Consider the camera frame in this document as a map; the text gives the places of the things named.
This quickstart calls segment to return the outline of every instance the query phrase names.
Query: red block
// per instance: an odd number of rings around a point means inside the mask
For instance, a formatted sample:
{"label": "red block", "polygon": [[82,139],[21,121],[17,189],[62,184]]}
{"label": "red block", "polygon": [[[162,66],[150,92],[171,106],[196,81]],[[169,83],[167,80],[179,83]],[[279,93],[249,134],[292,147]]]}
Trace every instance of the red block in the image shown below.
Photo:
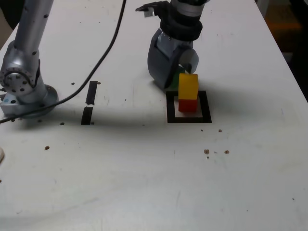
{"label": "red block", "polygon": [[179,112],[197,112],[198,99],[196,100],[179,100]]}

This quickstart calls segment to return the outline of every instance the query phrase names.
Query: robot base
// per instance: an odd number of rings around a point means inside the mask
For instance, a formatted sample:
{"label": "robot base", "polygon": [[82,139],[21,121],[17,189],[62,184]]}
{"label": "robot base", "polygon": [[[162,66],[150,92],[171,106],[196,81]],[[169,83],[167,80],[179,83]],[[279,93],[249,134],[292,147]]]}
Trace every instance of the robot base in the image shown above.
{"label": "robot base", "polygon": [[[14,95],[7,93],[6,96],[4,97],[2,103],[1,103],[1,109],[3,110],[4,115],[6,117],[10,117],[10,116],[13,116],[13,115],[14,116],[20,115],[22,113],[33,111],[33,110],[39,109],[41,107],[45,107],[45,106],[48,106],[48,105],[51,105],[51,104],[58,102],[58,94],[57,94],[56,89],[49,86],[49,85],[45,85],[45,87],[46,87],[46,90],[47,90],[46,97],[42,101],[36,102],[36,103],[33,103],[33,104],[21,104]],[[52,109],[53,108],[49,108],[49,109],[43,110],[41,112],[36,112],[36,113],[30,114],[30,115],[27,115],[23,118],[39,117],[39,116],[47,114]]]}

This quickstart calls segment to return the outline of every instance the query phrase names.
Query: black tape strip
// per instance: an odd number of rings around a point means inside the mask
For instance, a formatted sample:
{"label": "black tape strip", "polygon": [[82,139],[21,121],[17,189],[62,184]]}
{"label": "black tape strip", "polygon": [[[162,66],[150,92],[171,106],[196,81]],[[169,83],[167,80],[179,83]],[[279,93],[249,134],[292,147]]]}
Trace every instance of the black tape strip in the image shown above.
{"label": "black tape strip", "polygon": [[98,81],[90,81],[88,94],[87,94],[87,100],[86,100],[87,105],[90,105],[90,104],[94,105],[97,83]]}
{"label": "black tape strip", "polygon": [[85,107],[81,119],[81,125],[90,125],[92,118],[93,107]]}
{"label": "black tape strip", "polygon": [[202,117],[175,117],[174,97],[178,95],[177,91],[166,92],[167,121],[169,124],[212,123],[205,91],[199,91]]}
{"label": "black tape strip", "polygon": [[212,118],[211,118],[210,108],[208,106],[206,91],[199,92],[199,100],[201,104],[203,123],[212,123]]}

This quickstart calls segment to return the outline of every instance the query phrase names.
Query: wooden block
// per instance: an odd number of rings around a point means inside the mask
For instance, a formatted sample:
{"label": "wooden block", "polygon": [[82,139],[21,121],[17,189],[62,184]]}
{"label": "wooden block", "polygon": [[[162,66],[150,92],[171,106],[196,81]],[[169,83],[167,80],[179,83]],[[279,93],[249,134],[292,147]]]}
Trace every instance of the wooden block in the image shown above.
{"label": "wooden block", "polygon": [[198,99],[196,100],[179,100],[179,112],[197,112]]}
{"label": "wooden block", "polygon": [[198,98],[199,81],[197,74],[180,74],[179,100],[196,100]]}

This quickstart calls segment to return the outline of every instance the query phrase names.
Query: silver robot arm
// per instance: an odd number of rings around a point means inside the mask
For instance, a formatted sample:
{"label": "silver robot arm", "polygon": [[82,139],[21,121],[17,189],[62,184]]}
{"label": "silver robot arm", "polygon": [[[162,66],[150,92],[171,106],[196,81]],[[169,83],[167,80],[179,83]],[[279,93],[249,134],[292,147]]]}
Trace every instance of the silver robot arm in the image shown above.
{"label": "silver robot arm", "polygon": [[[15,41],[9,44],[0,70],[0,84],[7,91],[1,103],[6,117],[58,101],[56,90],[43,82],[38,48],[52,4],[53,0],[25,1]],[[28,117],[40,116],[50,110]]]}

